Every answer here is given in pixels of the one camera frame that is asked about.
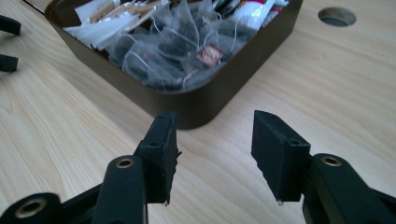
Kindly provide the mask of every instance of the wood grain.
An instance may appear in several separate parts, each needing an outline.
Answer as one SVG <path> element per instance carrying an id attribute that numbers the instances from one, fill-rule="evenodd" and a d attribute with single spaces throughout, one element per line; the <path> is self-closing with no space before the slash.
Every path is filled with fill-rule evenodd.
<path id="1" fill-rule="evenodd" d="M 103 180 L 132 154 L 153 118 L 72 54 L 44 17 L 0 0 L 21 36 L 0 33 L 0 53 L 20 58 L 0 73 L 0 212 L 42 191 L 62 201 Z M 346 7 L 347 28 L 318 12 Z M 304 223 L 301 203 L 279 206 L 250 156 L 253 111 L 279 115 L 338 155 L 366 183 L 396 196 L 396 2 L 305 0 L 293 33 L 205 126 L 177 132 L 171 203 L 149 206 L 150 223 Z"/>

